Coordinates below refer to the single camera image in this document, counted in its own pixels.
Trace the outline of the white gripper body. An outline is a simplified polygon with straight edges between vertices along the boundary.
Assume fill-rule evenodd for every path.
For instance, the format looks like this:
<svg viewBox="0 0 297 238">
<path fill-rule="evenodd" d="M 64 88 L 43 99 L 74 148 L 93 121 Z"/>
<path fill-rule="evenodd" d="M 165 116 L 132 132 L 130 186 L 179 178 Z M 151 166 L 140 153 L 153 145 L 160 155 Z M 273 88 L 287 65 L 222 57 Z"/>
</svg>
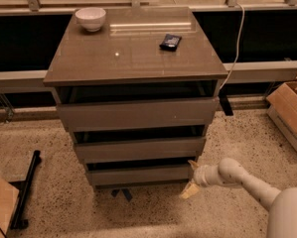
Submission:
<svg viewBox="0 0 297 238">
<path fill-rule="evenodd" d="M 194 170 L 193 179 L 197 185 L 207 187 L 220 185 L 221 180 L 217 166 L 200 166 Z"/>
</svg>

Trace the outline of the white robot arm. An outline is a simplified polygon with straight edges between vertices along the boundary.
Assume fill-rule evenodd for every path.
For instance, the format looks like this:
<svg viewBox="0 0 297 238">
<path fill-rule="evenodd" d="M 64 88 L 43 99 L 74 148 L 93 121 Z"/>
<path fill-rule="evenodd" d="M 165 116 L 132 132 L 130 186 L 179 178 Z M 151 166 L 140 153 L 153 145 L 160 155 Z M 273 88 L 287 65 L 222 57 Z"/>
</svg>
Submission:
<svg viewBox="0 0 297 238">
<path fill-rule="evenodd" d="M 211 185 L 241 187 L 267 212 L 266 238 L 297 238 L 297 187 L 280 190 L 251 175 L 238 161 L 224 158 L 217 165 L 200 166 L 189 161 L 192 178 L 180 197 L 187 199 Z"/>
</svg>

